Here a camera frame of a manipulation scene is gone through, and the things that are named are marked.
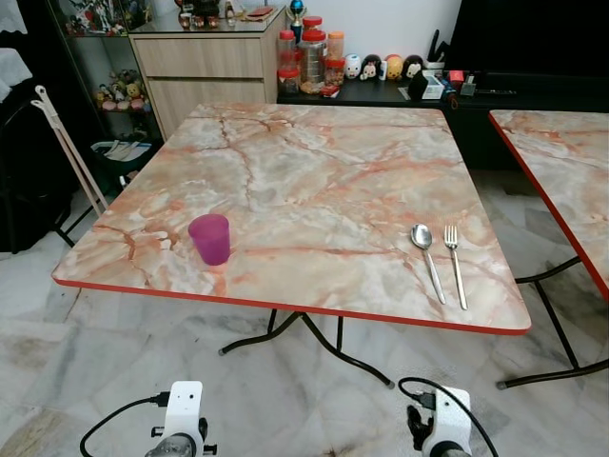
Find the silver metal spoon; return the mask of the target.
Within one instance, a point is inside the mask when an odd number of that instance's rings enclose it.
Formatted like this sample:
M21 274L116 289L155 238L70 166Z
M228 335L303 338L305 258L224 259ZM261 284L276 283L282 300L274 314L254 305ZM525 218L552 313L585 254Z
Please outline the silver metal spoon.
M429 227L426 225L414 225L410 230L410 241L412 241L415 247L422 250L423 260L427 265L427 269L429 269L432 287L434 287L436 291L436 296L438 296L440 304L447 305L441 279L438 270L436 269L434 258L432 258L430 253L430 248L432 247L432 232Z

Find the light wooden drawer cabinet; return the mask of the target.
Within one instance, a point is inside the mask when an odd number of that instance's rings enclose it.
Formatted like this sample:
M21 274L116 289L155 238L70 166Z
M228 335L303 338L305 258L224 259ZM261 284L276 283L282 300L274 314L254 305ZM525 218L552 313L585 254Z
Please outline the light wooden drawer cabinet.
M263 22L222 22L216 30L183 30L174 14L128 34L164 139L203 103L274 104L280 6Z

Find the silver metal fork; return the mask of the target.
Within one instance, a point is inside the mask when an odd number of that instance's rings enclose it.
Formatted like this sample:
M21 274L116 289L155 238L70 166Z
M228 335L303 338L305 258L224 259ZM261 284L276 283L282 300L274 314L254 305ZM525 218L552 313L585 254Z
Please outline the silver metal fork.
M456 226L445 226L442 232L444 246L451 252L451 260L454 270L454 283L457 284L458 296L460 296L460 305L462 310L469 310L468 299L466 299L465 287L462 282L462 270L460 262L460 254L458 247L460 246L460 232Z

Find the orange-lid snack jar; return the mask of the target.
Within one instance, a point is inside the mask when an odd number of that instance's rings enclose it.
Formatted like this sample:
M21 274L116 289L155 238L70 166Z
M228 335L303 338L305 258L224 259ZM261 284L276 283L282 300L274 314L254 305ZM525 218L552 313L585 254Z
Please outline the orange-lid snack jar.
M327 64L330 64L330 62L339 62L339 64L343 63L344 43L346 43L346 34L344 34L343 31L335 30L330 31L327 34L325 57Z

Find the glass display shelf with figurines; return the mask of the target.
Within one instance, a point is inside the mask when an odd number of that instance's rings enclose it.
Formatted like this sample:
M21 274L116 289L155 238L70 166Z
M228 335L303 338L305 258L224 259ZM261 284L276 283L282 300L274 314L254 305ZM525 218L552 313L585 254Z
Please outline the glass display shelf with figurines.
M152 19L149 0L45 0L103 132L103 164L121 182L164 144L128 34Z

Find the tall slim red-lid jar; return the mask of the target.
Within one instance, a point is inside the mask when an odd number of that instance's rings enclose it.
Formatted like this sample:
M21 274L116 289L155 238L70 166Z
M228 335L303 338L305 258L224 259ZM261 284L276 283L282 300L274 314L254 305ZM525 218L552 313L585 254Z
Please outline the tall slim red-lid jar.
M277 66L279 70L295 70L297 64L297 36L295 31L280 30L277 39Z

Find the beige folding rack frame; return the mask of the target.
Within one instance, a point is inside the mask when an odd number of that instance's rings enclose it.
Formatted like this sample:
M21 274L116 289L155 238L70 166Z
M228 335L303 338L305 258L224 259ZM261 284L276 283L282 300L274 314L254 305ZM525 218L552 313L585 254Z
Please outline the beige folding rack frame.
M72 165L75 177L77 177L80 186L82 186L83 191L86 193L92 209L94 209L97 217L104 216L106 209L108 209L108 200L105 199L100 187L97 186L97 182L92 177L90 170L88 170L86 161L80 155L78 148L72 143L64 122L61 121L55 106L49 100L47 88L35 86L34 91L36 100L31 100L30 103L44 112L44 116L47 117L49 126L52 127L52 131L55 133L61 148L64 149L67 160Z

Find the purple plastic cup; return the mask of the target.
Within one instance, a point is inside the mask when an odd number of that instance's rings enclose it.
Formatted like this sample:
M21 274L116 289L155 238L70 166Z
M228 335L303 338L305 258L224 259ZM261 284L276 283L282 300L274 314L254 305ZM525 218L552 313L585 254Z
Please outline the purple plastic cup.
M209 266L224 265L231 252L229 219L222 214L204 214L188 225L202 262Z

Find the marble-pattern folding table, whole top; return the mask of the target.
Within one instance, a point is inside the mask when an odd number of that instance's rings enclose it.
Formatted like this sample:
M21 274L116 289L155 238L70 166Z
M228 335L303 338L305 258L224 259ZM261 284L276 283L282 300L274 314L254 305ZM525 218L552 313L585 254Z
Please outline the marble-pattern folding table, whole top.
M202 262L188 225L229 221L227 262ZM447 305L432 287L414 225ZM462 310L445 226L460 232ZM335 316L521 336L532 322L443 114L437 109L204 103L66 253L60 286L285 313L327 352Z

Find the marble-pattern folding table, cut off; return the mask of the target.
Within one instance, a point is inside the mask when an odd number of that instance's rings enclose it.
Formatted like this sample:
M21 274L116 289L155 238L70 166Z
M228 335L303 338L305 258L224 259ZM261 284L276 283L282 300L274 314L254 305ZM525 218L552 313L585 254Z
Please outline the marble-pattern folding table, cut off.
M608 360L586 367L580 365L560 319L545 295L542 282L582 263L601 296L609 299L609 284L603 268L609 251L609 114L492 109L490 121L539 191L549 213L576 253L575 257L559 266L515 280L519 286L531 284L535 287L572 367L501 380L497 387L506 390L532 383L584 377L604 370L609 367Z

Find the dark brown plush figurine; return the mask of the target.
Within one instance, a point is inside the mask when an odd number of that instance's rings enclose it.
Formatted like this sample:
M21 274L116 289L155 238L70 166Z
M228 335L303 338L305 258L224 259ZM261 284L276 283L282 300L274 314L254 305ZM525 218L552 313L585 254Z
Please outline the dark brown plush figurine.
M425 69L426 62L419 55L409 55L404 58L402 80L410 80L419 70Z

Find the large red-lid plastic jar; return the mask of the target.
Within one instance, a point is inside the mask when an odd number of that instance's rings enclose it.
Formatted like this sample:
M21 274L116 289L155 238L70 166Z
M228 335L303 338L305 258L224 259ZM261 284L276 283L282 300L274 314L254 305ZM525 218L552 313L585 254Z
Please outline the large red-lid plastic jar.
M302 31L299 43L301 91L304 94L318 94L324 85L324 61L326 56L325 31L309 28Z

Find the black television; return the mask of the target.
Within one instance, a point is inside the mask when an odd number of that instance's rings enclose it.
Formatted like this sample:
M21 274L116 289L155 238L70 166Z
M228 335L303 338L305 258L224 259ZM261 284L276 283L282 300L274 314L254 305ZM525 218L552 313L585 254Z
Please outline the black television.
M603 0L462 0L445 53L456 70L604 78Z

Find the small squat red-lid jar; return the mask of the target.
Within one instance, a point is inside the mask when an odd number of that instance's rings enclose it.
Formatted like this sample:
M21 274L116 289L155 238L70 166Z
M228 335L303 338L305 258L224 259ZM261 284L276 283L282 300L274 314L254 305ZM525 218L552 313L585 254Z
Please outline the small squat red-lid jar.
M300 71L297 67L280 67L277 70L278 94L297 95L301 92Z

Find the blue and gold trophy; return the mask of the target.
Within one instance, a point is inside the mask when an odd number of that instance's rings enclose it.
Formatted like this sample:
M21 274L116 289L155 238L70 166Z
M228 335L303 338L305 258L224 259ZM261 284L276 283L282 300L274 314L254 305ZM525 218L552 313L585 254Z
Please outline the blue and gold trophy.
M290 30L293 33L296 43L300 43L304 23L302 18L305 17L307 9L305 8L304 0L290 0L286 8L287 16L290 18Z

